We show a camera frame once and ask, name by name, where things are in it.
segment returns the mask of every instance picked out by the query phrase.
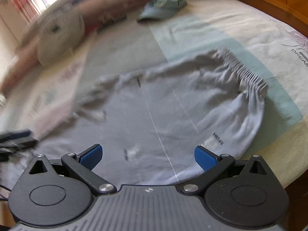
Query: teal fabric patch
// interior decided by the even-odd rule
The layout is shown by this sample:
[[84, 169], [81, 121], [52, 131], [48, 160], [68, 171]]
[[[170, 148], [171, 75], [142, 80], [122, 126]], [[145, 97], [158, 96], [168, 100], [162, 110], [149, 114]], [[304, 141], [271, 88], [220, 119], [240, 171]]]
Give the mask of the teal fabric patch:
[[263, 122], [245, 154], [257, 153], [303, 119], [300, 110], [273, 74], [225, 32], [205, 23], [196, 15], [189, 16], [187, 10], [164, 22], [148, 25], [168, 61], [198, 51], [226, 48], [268, 83]]

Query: bed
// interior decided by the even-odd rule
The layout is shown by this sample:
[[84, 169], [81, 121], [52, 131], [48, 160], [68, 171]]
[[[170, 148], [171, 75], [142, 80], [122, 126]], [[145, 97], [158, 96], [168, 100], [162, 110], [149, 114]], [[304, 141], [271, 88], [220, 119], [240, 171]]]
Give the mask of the bed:
[[[138, 24], [142, 9], [132, 11], [127, 20], [89, 36], [71, 57], [27, 76], [1, 113], [0, 130], [30, 128], [41, 142], [1, 164], [1, 183], [12, 187], [37, 153], [57, 159], [103, 141], [91, 136], [68, 143], [69, 132], [59, 130], [74, 127], [76, 107], [101, 74], [113, 76], [221, 48], [233, 52], [269, 86], [261, 128], [243, 158], [262, 155], [284, 187], [306, 171], [307, 38], [238, 0], [187, 2], [176, 16], [161, 22]], [[104, 116], [94, 114], [93, 121], [99, 117]]]

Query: silver bolt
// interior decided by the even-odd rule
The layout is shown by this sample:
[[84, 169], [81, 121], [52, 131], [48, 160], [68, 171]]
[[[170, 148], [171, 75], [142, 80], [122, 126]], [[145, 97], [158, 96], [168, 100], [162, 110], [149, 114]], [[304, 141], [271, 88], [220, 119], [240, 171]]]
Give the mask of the silver bolt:
[[109, 192], [109, 191], [112, 191], [114, 189], [114, 186], [109, 184], [109, 183], [106, 183], [106, 184], [102, 184], [98, 187], [98, 189], [102, 192]]
[[183, 187], [186, 192], [196, 192], [199, 188], [195, 184], [187, 184]]

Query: blue gripper pad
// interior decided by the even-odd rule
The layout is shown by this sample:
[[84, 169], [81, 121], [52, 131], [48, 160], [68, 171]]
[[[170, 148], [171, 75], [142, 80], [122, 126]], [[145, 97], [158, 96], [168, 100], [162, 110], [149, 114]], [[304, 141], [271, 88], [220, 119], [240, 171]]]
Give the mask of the blue gripper pad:
[[204, 171], [208, 171], [210, 168], [217, 164], [215, 157], [211, 156], [201, 148], [195, 148], [195, 161], [203, 168]]
[[80, 156], [79, 162], [86, 168], [92, 170], [102, 160], [103, 148], [101, 145], [92, 146], [89, 152], [85, 151], [83, 156]]

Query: red curtain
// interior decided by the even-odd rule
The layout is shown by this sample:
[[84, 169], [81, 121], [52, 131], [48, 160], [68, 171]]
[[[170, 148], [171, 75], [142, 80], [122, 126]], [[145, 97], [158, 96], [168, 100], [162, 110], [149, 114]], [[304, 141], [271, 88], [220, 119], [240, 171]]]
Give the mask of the red curtain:
[[38, 7], [33, 0], [10, 0], [20, 15], [27, 21], [31, 22], [40, 14]]

